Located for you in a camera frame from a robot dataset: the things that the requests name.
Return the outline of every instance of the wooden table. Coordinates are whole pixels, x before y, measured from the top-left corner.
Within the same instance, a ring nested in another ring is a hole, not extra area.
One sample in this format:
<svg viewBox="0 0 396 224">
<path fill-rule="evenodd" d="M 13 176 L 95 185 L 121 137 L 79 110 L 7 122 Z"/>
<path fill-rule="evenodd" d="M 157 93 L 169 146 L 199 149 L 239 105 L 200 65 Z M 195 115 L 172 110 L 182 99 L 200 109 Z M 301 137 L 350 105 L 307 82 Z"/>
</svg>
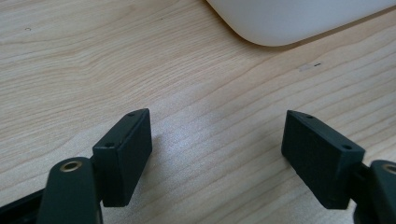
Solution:
<svg viewBox="0 0 396 224">
<path fill-rule="evenodd" d="M 206 1 L 0 3 L 0 205 L 45 187 L 147 107 L 153 153 L 105 223 L 351 223 L 281 156 L 286 111 L 396 161 L 396 10 L 286 47 L 250 44 Z"/>
</svg>

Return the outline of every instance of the hole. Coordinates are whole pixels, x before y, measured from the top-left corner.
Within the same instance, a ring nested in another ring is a hole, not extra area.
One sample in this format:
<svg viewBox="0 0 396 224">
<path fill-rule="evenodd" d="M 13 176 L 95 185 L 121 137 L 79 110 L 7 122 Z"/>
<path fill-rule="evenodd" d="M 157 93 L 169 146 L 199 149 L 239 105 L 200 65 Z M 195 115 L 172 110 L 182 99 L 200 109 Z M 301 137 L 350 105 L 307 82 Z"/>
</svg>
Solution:
<svg viewBox="0 0 396 224">
<path fill-rule="evenodd" d="M 72 172 L 77 170 L 82 165 L 81 161 L 70 161 L 61 166 L 62 172 Z"/>
<path fill-rule="evenodd" d="M 351 146 L 348 146 L 348 145 L 343 145 L 343 148 L 344 148 L 344 149 L 347 149 L 347 150 L 352 149 L 352 147 L 351 147 Z"/>
<path fill-rule="evenodd" d="M 114 143 L 106 143 L 105 147 L 114 147 Z"/>
<path fill-rule="evenodd" d="M 390 172 L 391 174 L 396 175 L 396 166 L 392 164 L 384 164 L 382 166 L 386 171 Z"/>
</svg>

